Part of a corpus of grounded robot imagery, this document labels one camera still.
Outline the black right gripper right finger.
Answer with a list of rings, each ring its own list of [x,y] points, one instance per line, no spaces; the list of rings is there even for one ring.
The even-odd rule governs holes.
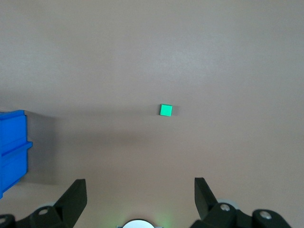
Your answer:
[[[289,228],[289,223],[278,213],[256,209],[249,216],[229,203],[218,202],[204,178],[195,178],[195,205],[199,220],[193,228]]]

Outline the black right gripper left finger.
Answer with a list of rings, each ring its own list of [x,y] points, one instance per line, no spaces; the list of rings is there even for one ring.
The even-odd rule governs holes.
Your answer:
[[[85,179],[77,179],[55,202],[16,221],[12,214],[1,214],[2,228],[72,228],[87,205]]]

